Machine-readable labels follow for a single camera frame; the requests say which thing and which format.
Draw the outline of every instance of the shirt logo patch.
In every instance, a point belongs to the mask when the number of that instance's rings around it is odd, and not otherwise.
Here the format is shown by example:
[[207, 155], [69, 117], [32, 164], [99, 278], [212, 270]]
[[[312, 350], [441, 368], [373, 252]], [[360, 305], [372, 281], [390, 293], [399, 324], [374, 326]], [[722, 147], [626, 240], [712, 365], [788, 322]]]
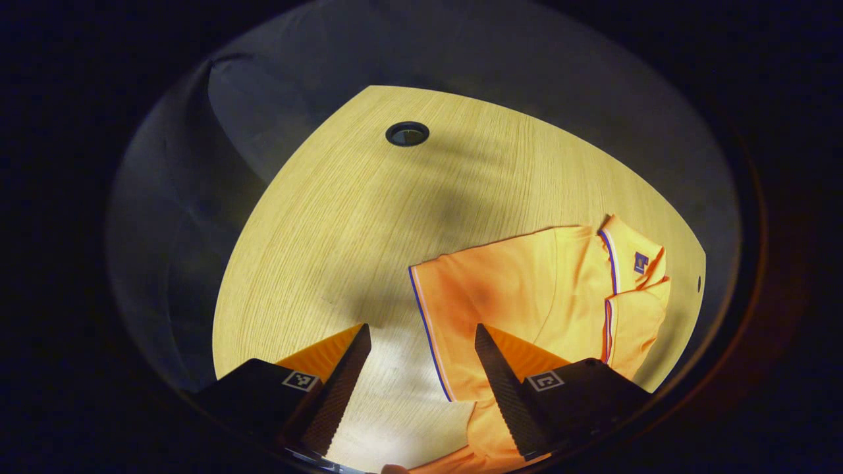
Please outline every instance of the shirt logo patch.
[[647, 267], [647, 264], [650, 263], [650, 259], [647, 256], [641, 255], [640, 253], [635, 253], [635, 271], [640, 273], [641, 275], [644, 274], [644, 268]]
[[294, 370], [282, 384], [301, 391], [310, 391], [316, 385], [317, 380], [319, 380], [319, 377], [316, 375], [305, 374], [304, 372]]
[[530, 377], [527, 377], [527, 380], [529, 380], [529, 384], [533, 386], [535, 391], [545, 391], [565, 384], [553, 370], [530, 375]]

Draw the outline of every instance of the wooden table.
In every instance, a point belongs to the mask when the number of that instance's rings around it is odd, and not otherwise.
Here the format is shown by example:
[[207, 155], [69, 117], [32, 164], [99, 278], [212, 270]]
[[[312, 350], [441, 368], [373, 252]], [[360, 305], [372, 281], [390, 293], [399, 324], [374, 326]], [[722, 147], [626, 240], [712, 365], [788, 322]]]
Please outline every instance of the wooden table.
[[[388, 143], [399, 121], [424, 123], [430, 137]], [[612, 213], [667, 251], [668, 312], [635, 378], [653, 391], [694, 328], [698, 278], [705, 286], [705, 253], [674, 208], [548, 123], [458, 95], [371, 86], [302, 144], [251, 214], [217, 300], [217, 377], [367, 322], [372, 352], [326, 457], [368, 471], [432, 461], [465, 445], [473, 404], [443, 396], [407, 267], [551, 226], [596, 232]]]

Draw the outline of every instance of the blue stripe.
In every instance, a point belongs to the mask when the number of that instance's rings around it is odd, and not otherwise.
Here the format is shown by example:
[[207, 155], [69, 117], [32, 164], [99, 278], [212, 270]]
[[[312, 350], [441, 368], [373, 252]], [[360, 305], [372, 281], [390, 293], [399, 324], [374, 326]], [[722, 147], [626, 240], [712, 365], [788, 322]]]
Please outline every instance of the blue stripe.
[[612, 245], [609, 243], [609, 238], [606, 237], [606, 233], [604, 231], [600, 231], [600, 237], [603, 238], [603, 242], [606, 243], [606, 248], [609, 249], [609, 262], [612, 264], [612, 291], [615, 294], [618, 294], [618, 284], [615, 281], [615, 256], [612, 255]]
[[439, 384], [442, 386], [442, 392], [445, 394], [445, 398], [448, 401], [452, 401], [451, 397], [448, 396], [448, 391], [445, 390], [445, 382], [442, 381], [442, 373], [439, 372], [439, 364], [436, 363], [436, 354], [433, 353], [433, 342], [430, 340], [430, 331], [427, 329], [427, 321], [424, 317], [424, 310], [422, 309], [422, 301], [419, 299], [419, 292], [416, 290], [416, 280], [413, 278], [413, 267], [407, 267], [407, 270], [410, 271], [410, 283], [413, 285], [413, 293], [416, 295], [416, 304], [419, 307], [419, 314], [421, 315], [421, 323], [424, 325], [424, 332], [427, 334], [427, 346], [430, 348], [430, 357], [433, 358], [433, 367], [436, 367], [436, 376], [439, 377]]

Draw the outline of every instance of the dark background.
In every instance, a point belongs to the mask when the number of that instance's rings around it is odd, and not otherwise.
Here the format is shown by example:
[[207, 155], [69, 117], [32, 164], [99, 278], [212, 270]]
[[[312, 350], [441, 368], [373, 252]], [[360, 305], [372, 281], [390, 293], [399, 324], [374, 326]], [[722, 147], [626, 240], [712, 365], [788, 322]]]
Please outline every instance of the dark background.
[[[684, 426], [681, 436], [654, 433], [582, 469], [838, 471], [831, 267], [839, 218], [830, 204], [840, 181], [831, 163], [840, 151], [839, 14], [831, 3], [553, 5], [643, 58], [692, 101], [708, 97], [727, 112], [765, 189], [775, 273], [767, 284], [790, 321], [799, 319], [795, 330], [767, 327], [785, 352], [732, 411]], [[168, 412], [175, 396], [109, 345], [109, 331], [121, 328], [110, 318], [101, 228], [117, 157], [149, 106], [200, 58], [283, 9], [259, 1], [4, 7], [7, 229], [18, 230], [4, 311], [4, 457], [13, 471], [267, 469], [250, 447], [221, 446], [209, 422]]]

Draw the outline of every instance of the orange polo shirt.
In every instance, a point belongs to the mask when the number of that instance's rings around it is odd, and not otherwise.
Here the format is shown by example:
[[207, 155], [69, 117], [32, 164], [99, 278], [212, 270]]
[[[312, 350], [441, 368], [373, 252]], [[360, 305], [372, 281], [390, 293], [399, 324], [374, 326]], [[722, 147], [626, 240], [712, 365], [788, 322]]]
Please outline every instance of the orange polo shirt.
[[631, 379], [670, 293], [664, 248], [612, 216], [595, 234], [560, 227], [410, 267], [433, 362], [449, 401], [475, 401], [469, 445], [413, 472], [503, 472], [524, 466], [474, 340], [478, 323], [576, 362], [601, 358]]

